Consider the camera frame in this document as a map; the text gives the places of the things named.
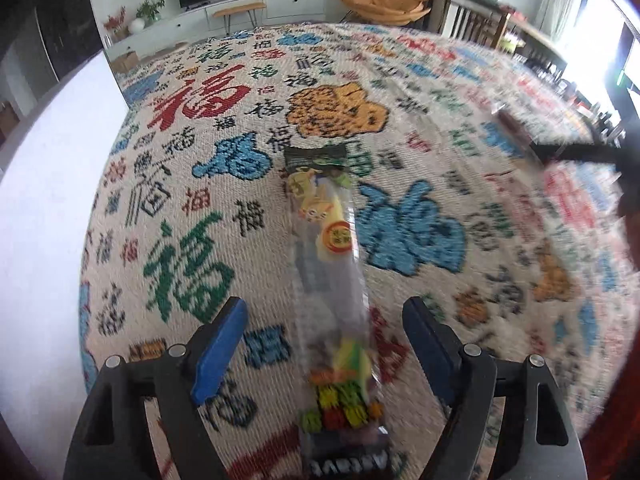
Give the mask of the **white tv cabinet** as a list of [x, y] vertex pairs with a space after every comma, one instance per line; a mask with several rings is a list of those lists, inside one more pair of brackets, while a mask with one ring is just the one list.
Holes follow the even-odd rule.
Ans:
[[[230, 6], [262, 1], [267, 9], [258, 11], [258, 26], [272, 26], [299, 22], [323, 22], [326, 19], [326, 0], [224, 0], [201, 6], [198, 9], [179, 13], [173, 18], [163, 18], [142, 32], [116, 42], [105, 50], [111, 62], [127, 52], [136, 52], [138, 58], [145, 58], [158, 51], [168, 49], [180, 42], [193, 42], [207, 37], [227, 37], [221, 18], [212, 14]], [[246, 13], [232, 18], [231, 34], [239, 30], [253, 29]]]

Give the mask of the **black display cabinet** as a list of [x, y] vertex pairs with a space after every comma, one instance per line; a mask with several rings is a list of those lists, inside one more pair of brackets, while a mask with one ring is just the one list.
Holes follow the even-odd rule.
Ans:
[[1, 53], [7, 54], [34, 18], [51, 70], [58, 80], [102, 51], [91, 0], [1, 0]]

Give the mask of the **green plant left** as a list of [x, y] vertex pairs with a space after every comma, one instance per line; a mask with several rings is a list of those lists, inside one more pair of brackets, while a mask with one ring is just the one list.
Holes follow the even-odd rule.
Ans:
[[137, 8], [136, 17], [142, 18], [146, 24], [155, 23], [160, 19], [160, 11], [166, 6], [167, 0], [144, 0]]

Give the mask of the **red flower vase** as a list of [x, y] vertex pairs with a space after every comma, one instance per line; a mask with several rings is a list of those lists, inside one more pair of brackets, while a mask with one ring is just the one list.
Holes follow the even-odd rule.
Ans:
[[128, 35], [126, 8], [122, 6], [114, 15], [109, 15], [103, 27], [113, 42], [125, 39]]

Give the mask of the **patterned fu character tablecloth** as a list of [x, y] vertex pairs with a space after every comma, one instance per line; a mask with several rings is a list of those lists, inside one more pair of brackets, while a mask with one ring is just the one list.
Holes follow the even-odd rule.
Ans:
[[578, 434], [636, 336], [639, 275], [617, 172], [541, 167], [498, 123], [587, 141], [582, 118], [499, 52], [403, 28], [298, 24], [208, 37], [116, 78], [128, 114], [86, 234], [87, 386], [155, 359], [237, 296], [247, 328], [201, 418], [235, 479], [294, 479], [298, 433], [361, 422], [355, 389], [303, 400], [303, 359], [348, 363], [356, 292], [394, 473], [420, 474], [446, 410], [401, 326], [409, 297], [496, 358], [543, 356]]

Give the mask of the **dark wooden chair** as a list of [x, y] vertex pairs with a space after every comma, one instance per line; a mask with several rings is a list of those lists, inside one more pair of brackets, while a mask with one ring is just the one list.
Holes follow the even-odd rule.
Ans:
[[446, 0], [439, 33], [498, 50], [512, 14], [485, 0]]

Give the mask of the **clear cartoon candy packet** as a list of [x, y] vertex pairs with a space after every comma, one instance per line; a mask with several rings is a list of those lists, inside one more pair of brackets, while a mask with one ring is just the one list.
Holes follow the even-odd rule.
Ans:
[[284, 163], [303, 473], [393, 478], [346, 148], [287, 148]]

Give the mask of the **small wooden stool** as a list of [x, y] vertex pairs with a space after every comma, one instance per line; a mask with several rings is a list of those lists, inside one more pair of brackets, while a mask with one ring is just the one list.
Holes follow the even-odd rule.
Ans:
[[230, 8], [220, 9], [212, 14], [212, 18], [221, 18], [224, 22], [224, 32], [227, 36], [231, 34], [232, 18], [235, 15], [246, 13], [250, 24], [253, 28], [258, 26], [257, 12], [266, 10], [267, 6], [262, 1], [256, 1], [253, 3], [242, 4], [242, 6], [230, 6]]

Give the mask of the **white storage box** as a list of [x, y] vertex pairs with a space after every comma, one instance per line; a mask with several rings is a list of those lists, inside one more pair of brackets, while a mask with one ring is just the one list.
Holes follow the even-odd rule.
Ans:
[[1, 414], [46, 478], [63, 469], [86, 397], [81, 255], [94, 193], [127, 110], [98, 53], [34, 111], [1, 180]]

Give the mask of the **cardboard box on floor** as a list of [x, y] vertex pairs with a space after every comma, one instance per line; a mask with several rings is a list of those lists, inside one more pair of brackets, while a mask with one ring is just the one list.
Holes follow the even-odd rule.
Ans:
[[127, 52], [119, 55], [110, 62], [112, 71], [115, 74], [126, 74], [133, 70], [139, 64], [139, 58], [136, 52]]

